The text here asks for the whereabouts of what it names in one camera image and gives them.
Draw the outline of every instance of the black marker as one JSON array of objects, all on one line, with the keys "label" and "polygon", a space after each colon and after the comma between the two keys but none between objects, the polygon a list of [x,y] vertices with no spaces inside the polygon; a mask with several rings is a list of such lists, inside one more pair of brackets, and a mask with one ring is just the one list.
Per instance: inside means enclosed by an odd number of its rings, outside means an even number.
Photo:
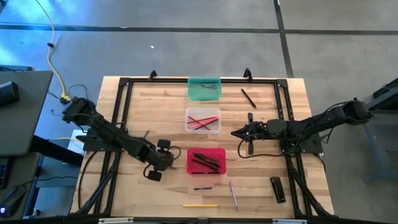
[{"label": "black marker", "polygon": [[257,106],[254,104],[254,102],[250,99],[249,95],[248,95],[243,89],[241,89],[241,90],[242,90],[242,93],[244,94],[244,96],[250,101],[250,104],[251,104],[254,108],[257,108]]},{"label": "black marker", "polygon": [[211,190],[213,189],[212,187],[196,187],[194,190]]}]

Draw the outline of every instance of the pencil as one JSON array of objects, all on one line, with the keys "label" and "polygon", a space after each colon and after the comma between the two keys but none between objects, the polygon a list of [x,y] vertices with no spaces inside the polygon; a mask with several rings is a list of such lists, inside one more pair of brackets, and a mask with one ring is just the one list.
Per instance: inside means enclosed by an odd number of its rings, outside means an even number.
[{"label": "pencil", "polygon": [[182,205],[183,207],[218,207],[219,205]]},{"label": "pencil", "polygon": [[250,101],[250,104],[251,104],[254,108],[257,108],[257,106],[254,104],[254,102],[250,99],[249,95],[248,95],[243,89],[241,89],[241,90],[242,90],[242,93],[244,94],[244,96]]}]

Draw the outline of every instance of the pen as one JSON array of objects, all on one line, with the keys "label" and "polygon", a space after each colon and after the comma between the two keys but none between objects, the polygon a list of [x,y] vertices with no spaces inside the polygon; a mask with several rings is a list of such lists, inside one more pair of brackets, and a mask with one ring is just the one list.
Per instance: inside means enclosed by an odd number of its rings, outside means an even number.
[{"label": "pen", "polygon": [[207,162],[207,163],[208,163],[209,165],[211,165],[211,166],[220,168],[220,165],[218,165],[216,162],[213,162],[213,161],[211,161],[211,160],[209,160],[209,159],[207,159],[207,158],[205,158],[205,157],[197,156],[197,155],[193,155],[193,156],[195,156],[197,159],[200,159],[200,160],[202,160],[202,161]]},{"label": "pen", "polygon": [[202,153],[199,153],[199,152],[195,152],[195,153],[193,153],[193,155],[195,155],[195,157],[199,156],[199,157],[203,157],[203,158],[209,159],[209,160],[214,161],[214,162],[218,162],[217,159],[205,156],[205,155],[203,155]]},{"label": "pen", "polygon": [[216,120],[218,120],[218,117],[217,117],[217,116],[216,116],[215,118],[212,118],[212,119],[209,119],[209,120],[207,120],[207,121],[204,121],[203,123],[196,124],[196,125],[192,126],[191,129],[195,129],[195,128],[197,128],[197,127],[202,127],[202,126],[207,125],[207,124],[210,124],[210,123],[212,123],[212,122],[214,122],[214,121],[216,121]]},{"label": "pen", "polygon": [[208,167],[208,168],[210,168],[212,170],[215,170],[215,171],[217,171],[219,169],[219,167],[213,166],[211,164],[207,164],[206,162],[202,162],[202,161],[199,161],[199,160],[196,160],[196,159],[191,159],[191,160],[193,162],[196,162],[197,164],[200,164],[202,166]]},{"label": "pen", "polygon": [[194,190],[211,190],[212,187],[195,187]]},{"label": "pen", "polygon": [[201,124],[201,122],[199,122],[198,120],[193,119],[191,116],[188,116],[188,117],[189,117],[190,119],[192,119],[193,122],[196,122],[196,123],[198,123],[198,124]]},{"label": "pen", "polygon": [[238,202],[236,201],[234,185],[232,184],[232,182],[229,183],[229,187],[231,187],[232,196],[234,197],[235,208],[236,208],[236,211],[238,211]]},{"label": "pen", "polygon": [[188,116],[189,118],[191,118],[193,121],[190,121],[190,122],[188,122],[187,124],[191,124],[191,123],[197,123],[197,121],[204,121],[204,120],[207,120],[207,119],[213,119],[213,118],[216,118],[215,116],[212,116],[212,117],[210,117],[210,118],[203,118],[203,119],[199,119],[199,120],[195,120],[195,119],[193,119],[191,116]]},{"label": "pen", "polygon": [[208,124],[211,124],[211,123],[214,123],[214,122],[216,122],[216,121],[218,121],[218,118],[217,119],[214,119],[214,120],[211,120],[209,123],[206,123],[206,124],[202,124],[202,123],[200,123],[200,127],[197,127],[197,128],[195,128],[194,130],[197,130],[197,129],[200,129],[200,128],[207,128],[206,127],[206,125],[208,125]]},{"label": "pen", "polygon": [[243,89],[241,89],[241,90],[242,90],[242,93],[244,94],[244,96],[250,101],[250,104],[251,104],[254,108],[257,108],[257,106],[254,104],[254,102],[250,99],[249,95],[248,95]]}]

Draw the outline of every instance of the wooden table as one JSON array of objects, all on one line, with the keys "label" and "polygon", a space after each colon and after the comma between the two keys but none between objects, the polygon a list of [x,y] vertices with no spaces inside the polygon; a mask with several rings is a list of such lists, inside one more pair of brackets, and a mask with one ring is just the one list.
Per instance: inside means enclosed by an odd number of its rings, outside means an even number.
[{"label": "wooden table", "polygon": [[[111,120],[120,77],[104,77],[97,110]],[[304,80],[289,78],[289,92],[296,120],[311,116]],[[254,109],[241,93],[244,88],[257,104]],[[189,101],[186,83],[135,83],[132,89],[127,128],[129,134],[143,136],[154,144],[158,139],[169,139],[172,145],[182,148],[182,155],[174,162],[177,169],[163,172],[160,182],[146,179],[142,171],[146,164],[122,154],[116,183],[112,216],[122,217],[222,217],[222,218],[292,218],[294,217],[289,190],[289,180],[284,157],[255,157],[241,159],[237,155],[240,139],[231,131],[247,123],[248,112],[254,120],[267,121],[278,118],[275,94],[267,84],[223,84],[219,101]],[[184,129],[185,110],[189,107],[219,108],[222,111],[222,128],[218,134],[188,134]],[[191,147],[222,147],[226,150],[227,173],[225,175],[188,175],[186,171],[187,150]],[[241,153],[246,154],[247,144]],[[254,153],[279,154],[277,141],[255,141]],[[92,194],[100,178],[104,153],[99,152],[88,165],[81,198],[84,203]],[[307,184],[324,208],[333,213],[330,193],[323,166],[319,158],[303,155]],[[279,176],[287,197],[286,203],[278,204],[274,197],[269,177]],[[237,196],[239,211],[229,189],[232,181]],[[212,186],[212,190],[193,190],[194,187]],[[104,191],[101,211],[104,209],[108,189]],[[302,194],[298,190],[302,205]],[[183,208],[183,204],[218,204],[218,208]],[[77,210],[77,190],[71,212]]]}]

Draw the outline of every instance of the gray floor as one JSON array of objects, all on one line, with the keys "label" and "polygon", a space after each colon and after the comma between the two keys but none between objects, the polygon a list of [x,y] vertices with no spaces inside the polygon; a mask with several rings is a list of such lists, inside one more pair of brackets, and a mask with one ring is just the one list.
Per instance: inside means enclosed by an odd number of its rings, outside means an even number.
[{"label": "gray floor", "polygon": [[[271,0],[41,2],[57,25],[278,28]],[[398,29],[398,1],[280,0],[280,5],[286,29]],[[9,0],[0,23],[48,22],[35,1]],[[39,30],[0,30],[1,64],[49,70],[45,57],[50,35]],[[159,75],[238,77],[249,67],[255,77],[287,76],[279,34],[63,31],[56,36],[53,64],[66,86],[86,85],[93,101],[105,75],[148,75],[155,69]],[[398,35],[287,35],[294,77],[305,79],[314,114],[353,97],[369,101],[372,92],[397,78],[397,43]],[[60,94],[55,78],[50,89]],[[84,96],[80,88],[72,92]],[[51,113],[62,109],[55,98],[47,97],[39,136],[71,135],[76,127]],[[374,163],[361,127],[336,128],[324,150],[337,215],[398,223],[398,181],[362,181],[363,174],[374,172]],[[73,193],[67,188],[57,191]],[[50,194],[44,192],[40,198]],[[39,201],[37,207],[51,215],[65,213],[70,206],[65,202],[46,208]]]}]

